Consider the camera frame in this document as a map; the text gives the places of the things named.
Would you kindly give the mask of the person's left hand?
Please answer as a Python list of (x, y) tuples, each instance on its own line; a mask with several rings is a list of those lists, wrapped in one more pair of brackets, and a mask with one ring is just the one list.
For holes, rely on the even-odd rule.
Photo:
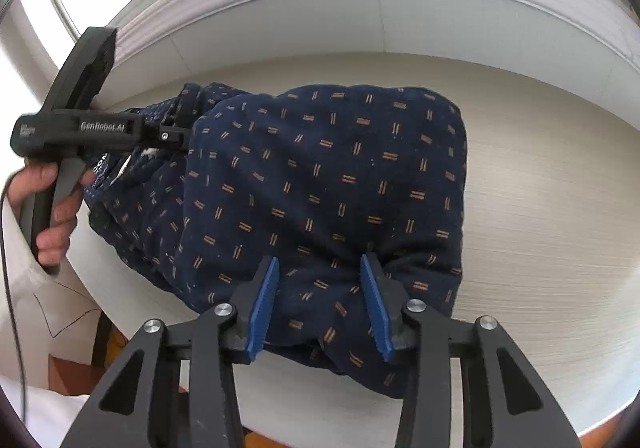
[(22, 225), (27, 246), (53, 276), (70, 248), (85, 186), (94, 181), (83, 160), (26, 164), (9, 181), (8, 202)]

